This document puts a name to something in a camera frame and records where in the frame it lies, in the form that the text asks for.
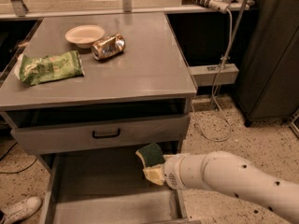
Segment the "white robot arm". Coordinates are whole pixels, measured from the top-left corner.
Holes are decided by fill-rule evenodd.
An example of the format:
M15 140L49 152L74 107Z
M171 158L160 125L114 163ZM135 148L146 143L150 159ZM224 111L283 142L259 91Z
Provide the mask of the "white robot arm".
M299 185L268 175L231 153L163 155L137 152L148 181L171 189L205 189L256 203L299 224Z

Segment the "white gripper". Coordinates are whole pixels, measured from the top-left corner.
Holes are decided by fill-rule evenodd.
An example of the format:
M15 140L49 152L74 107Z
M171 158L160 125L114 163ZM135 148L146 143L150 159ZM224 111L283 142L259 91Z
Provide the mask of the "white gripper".
M159 186L162 186L166 182L171 189L187 189L180 175L180 165L188 156L188 153L179 153L176 155L164 154L163 156L165 159L164 165L157 164L143 169L145 177L151 183Z

